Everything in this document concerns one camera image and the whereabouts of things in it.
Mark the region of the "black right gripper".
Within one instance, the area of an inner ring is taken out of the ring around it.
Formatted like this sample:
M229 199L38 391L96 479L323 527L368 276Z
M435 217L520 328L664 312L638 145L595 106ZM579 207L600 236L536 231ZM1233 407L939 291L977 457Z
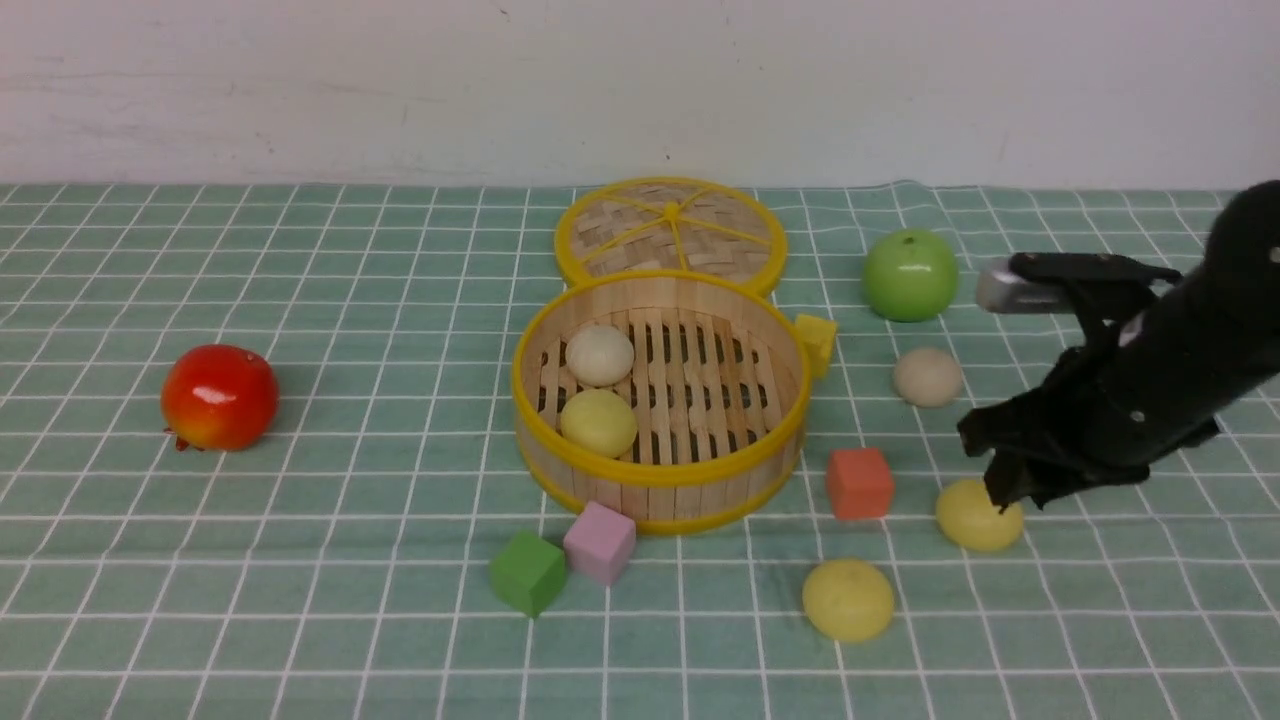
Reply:
M1220 432L1222 327L1210 313L1172 291L1128 318L1074 315L1084 342L1039 386L957 424L968 456L991 455L984 486L1001 512L1142 483L1158 460Z

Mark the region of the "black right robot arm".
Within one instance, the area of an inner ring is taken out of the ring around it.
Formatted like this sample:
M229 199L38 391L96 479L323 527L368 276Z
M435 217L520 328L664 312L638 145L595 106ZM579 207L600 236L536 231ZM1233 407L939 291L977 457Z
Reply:
M1046 378L957 424L1000 509L1134 486L1219 433L1216 415L1279 369L1279 188L1239 192L1190 272L1111 252L1015 252L975 291L995 314L1069 313L1082 345Z

